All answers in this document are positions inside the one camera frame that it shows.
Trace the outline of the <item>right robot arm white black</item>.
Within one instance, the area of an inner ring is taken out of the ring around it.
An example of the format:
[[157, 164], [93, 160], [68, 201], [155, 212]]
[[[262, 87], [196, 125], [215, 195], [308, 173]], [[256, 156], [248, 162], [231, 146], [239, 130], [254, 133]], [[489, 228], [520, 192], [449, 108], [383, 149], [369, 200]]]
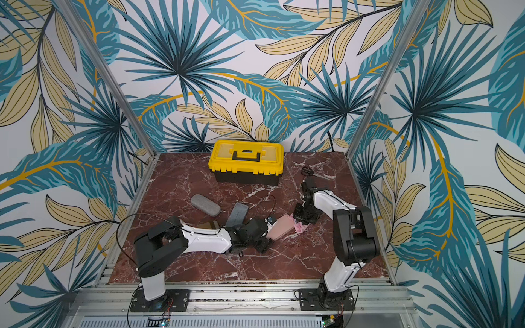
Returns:
[[359, 270], [380, 254], [372, 212], [317, 187], [312, 177], [303, 179], [301, 190], [302, 201], [293, 212], [295, 220], [307, 225], [317, 223], [322, 215], [332, 220], [335, 259], [320, 282], [319, 293], [324, 299], [340, 297]]

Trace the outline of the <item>pink cloth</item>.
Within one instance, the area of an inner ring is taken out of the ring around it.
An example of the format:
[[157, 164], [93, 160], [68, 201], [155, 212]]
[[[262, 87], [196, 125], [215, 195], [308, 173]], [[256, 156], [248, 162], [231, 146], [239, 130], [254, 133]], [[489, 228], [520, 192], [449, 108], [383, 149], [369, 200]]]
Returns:
[[293, 228], [294, 228], [296, 234], [301, 235], [308, 228], [308, 224], [303, 224], [300, 221], [294, 221]]

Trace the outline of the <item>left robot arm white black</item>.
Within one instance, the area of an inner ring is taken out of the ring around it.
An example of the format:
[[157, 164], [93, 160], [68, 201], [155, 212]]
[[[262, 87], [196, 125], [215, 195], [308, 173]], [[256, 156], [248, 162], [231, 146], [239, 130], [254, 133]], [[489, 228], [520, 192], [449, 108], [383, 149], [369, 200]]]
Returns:
[[181, 255], [198, 252], [239, 255], [250, 247], [263, 254], [273, 243], [267, 237], [268, 232], [264, 219], [219, 229], [193, 227], [178, 217], [162, 220], [134, 241], [145, 301], [155, 303], [166, 299], [165, 270]]

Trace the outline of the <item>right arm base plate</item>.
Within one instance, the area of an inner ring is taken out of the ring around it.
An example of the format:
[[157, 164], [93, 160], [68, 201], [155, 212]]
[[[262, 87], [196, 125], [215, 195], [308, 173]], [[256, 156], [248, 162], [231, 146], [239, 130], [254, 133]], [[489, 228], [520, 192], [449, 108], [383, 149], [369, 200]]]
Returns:
[[301, 288], [294, 292], [301, 311], [355, 310], [355, 299], [350, 289], [343, 292], [318, 288]]

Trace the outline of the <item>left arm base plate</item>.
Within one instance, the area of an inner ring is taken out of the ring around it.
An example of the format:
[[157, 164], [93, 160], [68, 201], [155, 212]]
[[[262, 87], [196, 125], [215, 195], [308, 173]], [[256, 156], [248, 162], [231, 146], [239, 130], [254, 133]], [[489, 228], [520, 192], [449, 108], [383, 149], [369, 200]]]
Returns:
[[190, 290], [167, 290], [164, 296], [147, 301], [143, 289], [132, 298], [131, 312], [185, 312], [189, 303]]

